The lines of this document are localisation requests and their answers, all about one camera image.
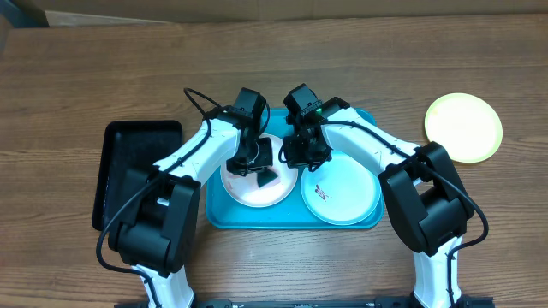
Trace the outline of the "light blue plate with stain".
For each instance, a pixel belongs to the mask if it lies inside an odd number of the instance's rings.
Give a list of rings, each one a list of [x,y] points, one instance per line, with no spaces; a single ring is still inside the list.
[[[340,151],[315,171],[303,171],[301,196],[327,228],[373,228],[383,216],[378,178]]]

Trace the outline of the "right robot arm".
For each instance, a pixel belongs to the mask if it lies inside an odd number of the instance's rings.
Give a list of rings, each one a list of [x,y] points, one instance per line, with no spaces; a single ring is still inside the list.
[[[312,172],[341,151],[378,177],[390,224],[414,252],[414,302],[422,307],[464,307],[457,283],[462,236],[478,213],[448,152],[438,143],[400,140],[366,121],[339,97],[320,100],[305,84],[283,103],[294,132],[282,155],[290,168]]]

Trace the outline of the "yellow-green plate with stain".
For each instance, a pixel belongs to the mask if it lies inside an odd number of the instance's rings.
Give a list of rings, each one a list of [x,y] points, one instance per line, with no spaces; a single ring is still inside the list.
[[[467,93],[437,98],[427,109],[426,136],[439,143],[459,163],[479,163],[502,144],[503,126],[497,112],[483,99]]]

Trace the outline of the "green and pink sponge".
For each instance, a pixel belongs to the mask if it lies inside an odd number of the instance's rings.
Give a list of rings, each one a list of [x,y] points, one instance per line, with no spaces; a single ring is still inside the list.
[[[258,187],[264,187],[278,178],[278,174],[275,169],[266,167],[257,173],[257,185]]]

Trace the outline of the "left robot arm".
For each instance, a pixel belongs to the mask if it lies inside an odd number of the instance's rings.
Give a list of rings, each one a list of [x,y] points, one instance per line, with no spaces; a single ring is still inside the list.
[[[116,212],[103,226],[96,258],[104,268],[137,275],[147,299],[140,307],[190,307],[194,293],[184,265],[194,240],[202,186],[222,164],[233,175],[256,174],[258,187],[277,178],[266,99],[242,88],[231,105],[203,111],[200,130],[150,169],[129,169],[116,193]]]

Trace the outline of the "white plate with stain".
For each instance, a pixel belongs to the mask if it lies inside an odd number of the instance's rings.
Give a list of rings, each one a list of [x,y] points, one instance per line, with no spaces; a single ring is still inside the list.
[[[293,190],[298,179],[298,169],[290,169],[280,163],[277,154],[283,144],[282,140],[272,134],[264,133],[263,137],[271,140],[273,150],[273,165],[268,167],[268,175],[276,177],[259,187],[260,173],[246,176],[233,175],[226,164],[221,167],[221,179],[227,193],[237,202],[249,207],[262,208],[281,202]]]

